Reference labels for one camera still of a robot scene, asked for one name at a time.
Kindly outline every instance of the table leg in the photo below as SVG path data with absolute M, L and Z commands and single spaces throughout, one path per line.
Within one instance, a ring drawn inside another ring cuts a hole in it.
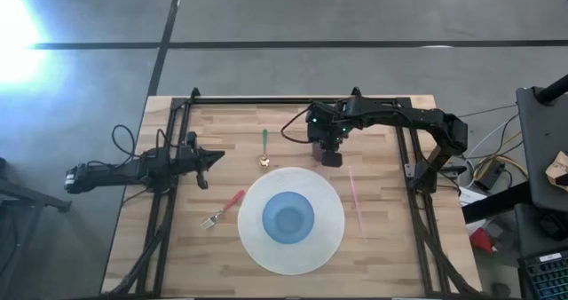
M 0 178 L 0 193 L 18 199 L 29 199 L 31 201 L 41 202 L 44 205 L 55 207 L 63 212 L 68 211 L 71 206 L 71 201 L 62 201 L 48 194 L 40 193 L 24 186 L 15 185 L 2 178 Z
M 529 182 L 512 186 L 500 193 L 461 208 L 466 224 L 511 210 L 518 203 L 532 204 Z
M 525 274 L 523 273 L 522 268 L 517 268 L 518 274 L 518 287 L 521 290 L 521 298 L 526 299 L 526 289 L 528 286 L 525 284 Z

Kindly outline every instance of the wooden table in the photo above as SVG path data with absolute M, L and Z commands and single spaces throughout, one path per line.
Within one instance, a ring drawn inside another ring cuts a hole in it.
M 413 107 L 435 107 L 432 96 L 410 97 Z M 171 97 L 148 99 L 139 132 L 138 153 L 154 146 L 158 128 L 165 130 L 170 100 Z M 313 160 L 310 145 L 292 143 L 280 135 L 282 125 L 304 108 L 305 105 L 192 106 L 189 130 L 197 132 L 198 143 L 209 150 L 225 150 L 226 154 L 206 175 L 208 190 L 196 185 L 194 173 L 180 178 L 163 296 L 423 294 L 395 129 L 377 125 L 352 131 L 341 146 L 343 166 L 322 167 Z M 269 131 L 267 153 L 271 165 L 268 169 L 258 164 L 263 129 Z M 288 133 L 295 138 L 305 138 L 305 129 L 304 118 L 300 117 L 289 126 Z M 433 149 L 435 144 L 429 134 L 419 132 L 419 139 L 424 153 Z M 239 189 L 248 189 L 270 170 L 288 166 L 313 170 L 326 178 L 340 195 L 345 210 L 345 233 L 337 252 L 318 270 L 299 276 L 268 272 L 249 257 L 237 230 L 239 204 L 226 212 L 212 230 L 200 228 L 204 218 L 221 209 Z M 348 166 L 353 170 L 367 241 L 361 239 Z M 140 189 L 130 186 L 125 196 Z M 113 288 L 140 255 L 151 197 L 150 193 L 140 195 L 122 208 L 103 291 Z M 481 290 L 455 190 L 440 187 L 433 200 L 445 253 L 467 282 Z M 429 263 L 437 286 L 431 255 Z M 147 285 L 154 281 L 154 264 L 155 256 Z

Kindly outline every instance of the gray floor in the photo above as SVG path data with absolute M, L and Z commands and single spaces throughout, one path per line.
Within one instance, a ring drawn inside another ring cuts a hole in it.
M 9 21 L 0 43 L 159 42 L 170 1 L 0 0 L 0 19 Z M 181 0 L 172 41 L 562 39 L 567 11 L 566 0 Z M 138 130 L 157 50 L 8 51 L 0 54 L 0 156 L 15 181 L 73 200 L 67 214 L 43 214 L 12 298 L 96 295 L 122 189 L 72 196 L 63 177 L 78 162 L 122 159 L 110 131 L 117 123 Z M 566 47 L 169 51 L 157 93 L 341 94 L 359 86 L 434 94 L 440 108 L 467 114 L 514 103 L 518 87 L 552 83 L 567 60 Z M 469 142 L 514 113 L 467 118 Z M 511 124 L 509 135 L 517 130 Z M 511 156 L 522 161 L 523 150 Z M 492 271 L 501 260 L 479 263 Z

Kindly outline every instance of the robotic arm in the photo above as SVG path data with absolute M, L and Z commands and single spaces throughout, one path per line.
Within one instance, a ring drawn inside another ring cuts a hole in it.
M 436 143 L 430 157 L 421 161 L 414 170 L 414 187 L 417 190 L 436 191 L 437 173 L 453 155 L 466 151 L 468 146 L 468 125 L 453 114 L 439 109 L 405 108 L 389 106 L 384 102 L 365 98 L 358 88 L 351 97 L 337 101 L 333 106 L 319 102 L 307 108 L 308 143 L 321 151 L 324 166 L 339 167 L 342 156 L 337 151 L 349 132 L 354 128 L 362 130 L 374 124 L 426 130 Z
M 207 189 L 203 171 L 225 152 L 205 150 L 197 146 L 196 138 L 195 132 L 188 132 L 174 159 L 170 158 L 170 148 L 161 146 L 122 164 L 79 164 L 67 171 L 65 189 L 68 193 L 85 193 L 98 186 L 143 185 L 150 192 L 165 193 L 175 176 L 191 171 L 197 171 L 198 186 Z

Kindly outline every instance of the bright light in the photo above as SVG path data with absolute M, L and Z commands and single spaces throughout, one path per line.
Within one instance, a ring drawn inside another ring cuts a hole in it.
M 448 45 L 425 45 L 422 48 L 453 48 L 453 46 Z
M 0 91 L 33 80 L 45 51 L 28 50 L 40 34 L 23 0 L 0 0 Z

